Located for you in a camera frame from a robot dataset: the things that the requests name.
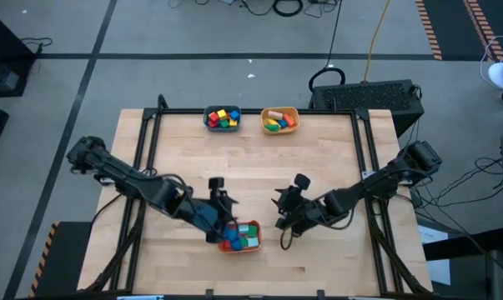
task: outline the metal stand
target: metal stand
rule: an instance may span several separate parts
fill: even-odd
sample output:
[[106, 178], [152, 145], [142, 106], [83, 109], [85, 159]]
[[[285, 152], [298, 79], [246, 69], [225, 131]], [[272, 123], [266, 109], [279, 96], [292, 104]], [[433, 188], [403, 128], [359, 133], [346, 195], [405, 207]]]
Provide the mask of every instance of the metal stand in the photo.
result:
[[[262, 109], [260, 108], [243, 108], [241, 110], [242, 114], [260, 114]], [[143, 110], [143, 118], [142, 124], [140, 127], [140, 134], [138, 138], [138, 145], [136, 149], [136, 154], [134, 158], [133, 166], [135, 168], [139, 168], [140, 159], [142, 157], [143, 145], [145, 142], [145, 136], [147, 132], [148, 122], [154, 116], [154, 127], [153, 134], [151, 137], [151, 144], [149, 147], [148, 153], [148, 162], [147, 169], [153, 167], [154, 155], [156, 153], [156, 147], [158, 144], [158, 132], [160, 128], [160, 120], [163, 114], [203, 114], [204, 110], [201, 108], [168, 108], [167, 103], [164, 101], [162, 95], [158, 96], [158, 107], [156, 108], [145, 108]], [[353, 127], [353, 135], [355, 140], [355, 151], [357, 152], [357, 161], [359, 163], [359, 169], [361, 174], [361, 179], [364, 179], [362, 174], [366, 171], [365, 166], [365, 158], [364, 152], [362, 148], [362, 142], [360, 140], [360, 130], [358, 119], [362, 119], [365, 125], [365, 133], [368, 139], [368, 147], [370, 149], [370, 161], [372, 164], [372, 169], [374, 171], [379, 169], [379, 162], [377, 158], [377, 152], [375, 149], [375, 142], [373, 138], [373, 133], [371, 130], [370, 124], [370, 115], [368, 114], [368, 110], [357, 109], [356, 111], [338, 111], [338, 110], [320, 110], [320, 109], [299, 109], [299, 114], [307, 115], [307, 114], [324, 114], [324, 115], [345, 115], [350, 116], [351, 124]], [[398, 268], [406, 268], [405, 265], [401, 262], [400, 258], [395, 254], [395, 245], [394, 245], [394, 237], [392, 234], [392, 227], [390, 226], [390, 216], [388, 214], [388, 210], [383, 202], [380, 202], [380, 216], [383, 220], [383, 232], [380, 231], [377, 226], [377, 221], [375, 218], [375, 211], [373, 207], [374, 199], [365, 199], [366, 206], [366, 214], [368, 217], [369, 226], [375, 231], [377, 230], [378, 234], [372, 234], [371, 242], [372, 249], [374, 254], [374, 262], [375, 262], [375, 272], [377, 276], [377, 283], [379, 284], [380, 296], [383, 298], [395, 298], [395, 299], [460, 299], [457, 297], [440, 297], [434, 294], [420, 294], [420, 293], [404, 293], [402, 279], [400, 273], [398, 272]], [[125, 211], [123, 213], [123, 221], [122, 227], [120, 230], [119, 243], [118, 246], [123, 244], [124, 237], [127, 235], [129, 219], [131, 218], [133, 199], [127, 199], [127, 204], [125, 206]], [[138, 254], [139, 254], [139, 244], [141, 241], [141, 235], [137, 238], [137, 240], [133, 244], [133, 251], [131, 252], [130, 264], [128, 268], [127, 274], [127, 282], [126, 289], [132, 290], [134, 285], [134, 275], [136, 273], [136, 266], [138, 262]], [[393, 274], [395, 291], [389, 292], [386, 287], [385, 280], [385, 271], [383, 266], [383, 260], [381, 257], [380, 245], [384, 246], [384, 250], [390, 255], [392, 255], [390, 261], [390, 267]], [[119, 268], [116, 270], [114, 274], [110, 290], [115, 290], [118, 286], [118, 278], [119, 278]], [[301, 296], [290, 296], [290, 297], [271, 297], [271, 296], [214, 296], [213, 290], [206, 290], [204, 295], [164, 295], [166, 299], [198, 299], [198, 300], [214, 300], [214, 299], [250, 299], [250, 298], [259, 298], [259, 299], [298, 299], [298, 300], [325, 300], [325, 299], [356, 299], [357, 297], [326, 297], [325, 291], [318, 290], [316, 291], [316, 296], [314, 297], [301, 297]]]

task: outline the white paper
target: white paper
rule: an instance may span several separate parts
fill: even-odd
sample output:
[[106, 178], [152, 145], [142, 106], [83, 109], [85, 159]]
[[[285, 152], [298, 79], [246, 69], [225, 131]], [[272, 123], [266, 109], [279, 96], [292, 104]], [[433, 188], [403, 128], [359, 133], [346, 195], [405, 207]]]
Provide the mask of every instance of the white paper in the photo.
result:
[[[421, 242], [432, 243], [448, 239], [448, 233], [434, 230], [428, 227], [418, 225], [418, 231], [421, 235]], [[439, 261], [427, 262], [429, 268], [429, 276], [432, 281], [451, 285], [450, 277], [450, 260], [442, 259]]]

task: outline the blue block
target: blue block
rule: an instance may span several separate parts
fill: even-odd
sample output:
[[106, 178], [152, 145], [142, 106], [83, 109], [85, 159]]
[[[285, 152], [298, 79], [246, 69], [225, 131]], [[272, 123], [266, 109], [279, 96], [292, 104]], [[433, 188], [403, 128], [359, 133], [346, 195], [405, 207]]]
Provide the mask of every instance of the blue block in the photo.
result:
[[281, 128], [286, 128], [288, 126], [288, 123], [285, 120], [280, 120], [279, 125], [281, 126]]
[[234, 241], [236, 239], [240, 240], [236, 229], [231, 229], [229, 226], [227, 226], [224, 230], [224, 238], [229, 241]]
[[233, 120], [239, 121], [240, 120], [240, 114], [237, 111], [232, 111], [230, 114], [231, 118]]
[[240, 239], [237, 239], [231, 241], [231, 249], [233, 249], [234, 251], [240, 251], [244, 249], [244, 245], [242, 245], [242, 241], [240, 241]]

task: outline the black metal frame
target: black metal frame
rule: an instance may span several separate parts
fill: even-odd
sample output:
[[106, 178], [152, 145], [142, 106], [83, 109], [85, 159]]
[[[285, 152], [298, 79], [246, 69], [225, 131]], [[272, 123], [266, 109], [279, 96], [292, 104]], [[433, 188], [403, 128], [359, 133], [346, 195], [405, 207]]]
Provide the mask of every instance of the black metal frame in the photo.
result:
[[[261, 108], [242, 108], [241, 113], [242, 114], [260, 114], [262, 112]], [[358, 120], [362, 119], [364, 126], [365, 126], [365, 134], [366, 138], [368, 140], [368, 148], [370, 150], [370, 161], [372, 165], [372, 169], [374, 171], [379, 169], [379, 162], [377, 158], [377, 151], [375, 149], [375, 142], [374, 142], [374, 137], [371, 129], [371, 124], [370, 124], [370, 115], [368, 113], [368, 110], [325, 110], [325, 109], [299, 109], [298, 110], [299, 114], [301, 115], [347, 115], [350, 116], [351, 118], [351, 125], [353, 128], [353, 135], [354, 135], [354, 141], [355, 141], [355, 151], [357, 153], [357, 161], [359, 164], [359, 169], [360, 169], [360, 174], [361, 174], [361, 179], [363, 179], [362, 174], [363, 172], [366, 171], [366, 166], [365, 166], [365, 157], [364, 157], [364, 152], [362, 148], [362, 142], [360, 138], [360, 130], [359, 130], [359, 123]], [[139, 168], [142, 153], [143, 153], [143, 145], [145, 143], [145, 138], [147, 135], [147, 127], [148, 127], [148, 122], [149, 120], [154, 117], [154, 127], [153, 127], [153, 133], [151, 137], [151, 144], [149, 147], [149, 153], [148, 153], [148, 162], [147, 162], [147, 168], [152, 168], [153, 167], [153, 162], [154, 162], [154, 155], [156, 152], [156, 147], [158, 144], [158, 132], [160, 128], [160, 120], [162, 118], [163, 114], [203, 114], [204, 110], [202, 108], [168, 108], [167, 103], [163, 99], [162, 95], [158, 97], [158, 107], [156, 108], [145, 108], [143, 110], [143, 117], [142, 117], [142, 124], [140, 127], [140, 133], [138, 137], [138, 144], [136, 148], [136, 153], [134, 157], [134, 163], [133, 166], [135, 168]], [[128, 224], [129, 220], [131, 218], [132, 214], [132, 207], [133, 207], [133, 199], [127, 199], [127, 203], [125, 205], [125, 210], [123, 212], [123, 221], [122, 221], [122, 227], [120, 229], [120, 235], [119, 235], [119, 241], [118, 241], [118, 246], [120, 247], [123, 244], [123, 240], [125, 236], [127, 235], [128, 231]], [[375, 211], [373, 207], [373, 199], [366, 198], [365, 199], [365, 206], [366, 206], [366, 214], [368, 217], [368, 223], [375, 220]], [[382, 225], [384, 229], [384, 234], [386, 236], [386, 239], [390, 246], [395, 249], [394, 245], [394, 237], [392, 234], [392, 227], [390, 226], [390, 216], [388, 214], [387, 207], [383, 202], [380, 202], [380, 216], [382, 217]], [[126, 286], [125, 288], [129, 291], [133, 290], [133, 285], [134, 285], [134, 277], [136, 273], [136, 266], [138, 264], [138, 255], [139, 255], [139, 244], [141, 240], [141, 234], [138, 237], [138, 239], [134, 242], [133, 244], [133, 251], [131, 252], [131, 258], [130, 258], [130, 264], [128, 268], [128, 275], [127, 275], [127, 281], [126, 281]], [[372, 249], [373, 249], [373, 255], [374, 255], [374, 262], [375, 262], [375, 272], [377, 276], [377, 283], [379, 285], [379, 291], [380, 291], [380, 296], [381, 297], [387, 297], [387, 298], [397, 298], [397, 299], [412, 299], [412, 298], [417, 298], [417, 299], [451, 299], [450, 297], [439, 297], [434, 294], [418, 294], [418, 293], [404, 293], [403, 285], [402, 285], [402, 279], [401, 276], [399, 275], [398, 271], [396, 268], [390, 264], [392, 274], [393, 274], [393, 279], [394, 279], [394, 285], [395, 285], [395, 292], [389, 292], [388, 288], [386, 287], [386, 280], [385, 280], [385, 270], [383, 266], [383, 259], [381, 257], [381, 251], [380, 251], [380, 245], [379, 243], [375, 240], [374, 237], [371, 238], [371, 243], [372, 243]], [[115, 290], [118, 286], [118, 278], [119, 278], [119, 270], [120, 267], [116, 270], [116, 273], [113, 275], [111, 284], [109, 289], [110, 290]], [[267, 296], [267, 295], [261, 295], [261, 296], [214, 296], [214, 291], [211, 289], [208, 289], [205, 291], [205, 295], [164, 295], [164, 298], [171, 298], [171, 299], [188, 299], [188, 300], [194, 300], [194, 299], [250, 299], [250, 298], [260, 298], [260, 299], [298, 299], [298, 300], [315, 300], [316, 298], [318, 300], [325, 300], [325, 299], [347, 299], [347, 297], [326, 297], [325, 293], [323, 290], [317, 290], [317, 296], [316, 297], [303, 297], [303, 296], [287, 296], [287, 297], [279, 297], [279, 296]]]

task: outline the orange and black striped tape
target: orange and black striped tape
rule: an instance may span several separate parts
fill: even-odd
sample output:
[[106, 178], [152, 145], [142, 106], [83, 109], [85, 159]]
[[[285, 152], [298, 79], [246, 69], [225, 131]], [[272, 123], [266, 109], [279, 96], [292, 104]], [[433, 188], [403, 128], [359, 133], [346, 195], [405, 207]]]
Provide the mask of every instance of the orange and black striped tape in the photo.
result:
[[[474, 24], [475, 30], [479, 35], [479, 39], [483, 44], [483, 48], [486, 48], [488, 42], [494, 38], [494, 32], [492, 32], [492, 28], [488, 21], [486, 21], [485, 14], [483, 10], [479, 6], [477, 0], [463, 0], [466, 10], [470, 14], [471, 21]], [[490, 45], [490, 50], [495, 54], [495, 57], [499, 60], [503, 60], [503, 49], [501, 48], [500, 43], [497, 40], [494, 40]], [[487, 52], [486, 56], [489, 59], [494, 59], [492, 57], [492, 53], [490, 51]]]
[[416, 0], [416, 6], [418, 7], [418, 13], [420, 14], [421, 22], [422, 24], [424, 24], [425, 34], [427, 35], [427, 39], [429, 39], [429, 45], [431, 46], [433, 57], [437, 60], [442, 60], [442, 51], [440, 50], [438, 41], [436, 41], [435, 32], [433, 31], [431, 20], [429, 20], [429, 16], [427, 15], [427, 11], [425, 10], [424, 1]]
[[51, 225], [51, 229], [49, 230], [48, 239], [45, 241], [45, 245], [43, 246], [42, 257], [40, 258], [40, 262], [38, 263], [38, 267], [36, 268], [36, 274], [34, 274], [33, 284], [31, 285], [31, 290], [28, 293], [30, 298], [36, 296], [36, 290], [38, 288], [38, 281], [42, 277], [43, 267], [45, 267], [45, 260], [48, 258], [49, 249], [51, 248], [51, 243], [53, 242], [54, 233], [58, 228], [58, 224], [60, 222], [54, 222]]

